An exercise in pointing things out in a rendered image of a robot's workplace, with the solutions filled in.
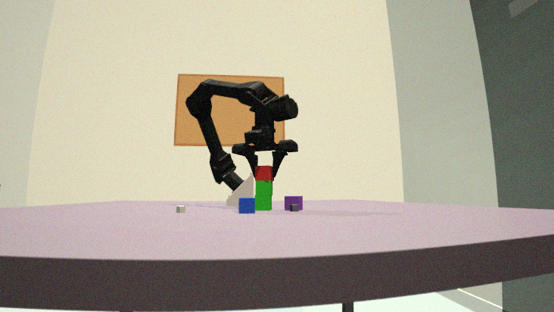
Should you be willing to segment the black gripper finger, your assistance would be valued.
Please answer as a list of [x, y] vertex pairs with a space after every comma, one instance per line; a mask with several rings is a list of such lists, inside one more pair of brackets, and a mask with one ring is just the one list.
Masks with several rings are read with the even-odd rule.
[[279, 166], [284, 158], [285, 155], [288, 155], [288, 153], [285, 153], [283, 151], [272, 151], [272, 157], [273, 157], [273, 162], [272, 162], [272, 177], [275, 178], [277, 172], [278, 172], [278, 169], [279, 169]]
[[245, 156], [247, 158], [255, 178], [255, 166], [258, 166], [258, 155], [251, 154], [251, 153], [244, 153], [244, 154], [241, 154], [241, 156]]

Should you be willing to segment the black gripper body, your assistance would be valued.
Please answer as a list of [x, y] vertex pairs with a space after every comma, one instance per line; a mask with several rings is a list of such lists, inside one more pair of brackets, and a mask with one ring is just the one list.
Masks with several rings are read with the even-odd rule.
[[245, 145], [245, 143], [234, 144], [232, 146], [233, 154], [238, 154], [238, 155], [241, 155], [244, 153], [254, 154], [255, 151], [283, 151], [285, 153], [298, 151], [298, 145], [292, 139], [280, 140], [278, 144], [274, 142], [274, 133], [275, 133], [274, 123], [259, 122], [259, 123], [255, 123], [254, 125], [257, 127], [257, 129], [262, 129], [263, 126], [270, 127], [272, 132], [272, 138], [270, 139], [270, 143], [263, 142], [262, 144], [254, 144], [254, 145]]

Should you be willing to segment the purple cube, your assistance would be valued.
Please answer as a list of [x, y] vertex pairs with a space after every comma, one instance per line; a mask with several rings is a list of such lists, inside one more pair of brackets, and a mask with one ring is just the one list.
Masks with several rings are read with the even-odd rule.
[[290, 211], [290, 205], [299, 205], [299, 211], [303, 210], [303, 196], [285, 196], [285, 211]]

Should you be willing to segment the blue block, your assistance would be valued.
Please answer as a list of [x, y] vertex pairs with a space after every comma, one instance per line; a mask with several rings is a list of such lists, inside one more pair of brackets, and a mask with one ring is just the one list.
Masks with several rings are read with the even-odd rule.
[[255, 198], [239, 198], [238, 212], [240, 214], [255, 213]]

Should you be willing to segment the red block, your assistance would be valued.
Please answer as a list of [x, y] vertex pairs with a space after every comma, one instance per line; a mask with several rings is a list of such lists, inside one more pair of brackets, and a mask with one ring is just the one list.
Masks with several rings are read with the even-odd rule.
[[274, 181], [272, 177], [272, 166], [255, 166], [255, 181]]

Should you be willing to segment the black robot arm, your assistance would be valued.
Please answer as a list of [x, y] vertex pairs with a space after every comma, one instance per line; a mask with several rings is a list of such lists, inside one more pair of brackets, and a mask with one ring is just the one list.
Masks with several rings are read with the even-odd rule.
[[[223, 151], [216, 127], [211, 117], [211, 97], [213, 95], [235, 98], [243, 105], [251, 106], [254, 112], [254, 124], [259, 122], [283, 121], [296, 118], [298, 106], [289, 95], [278, 97], [261, 81], [247, 83], [223, 82], [208, 79], [201, 82], [196, 90], [187, 97], [185, 103], [189, 113], [199, 122], [207, 147], [210, 151], [210, 168], [219, 185], [224, 182], [233, 192], [244, 182], [235, 172], [230, 153]], [[272, 138], [270, 127], [263, 126], [244, 133], [245, 145], [262, 144]], [[232, 192], [232, 193], [233, 193]]]

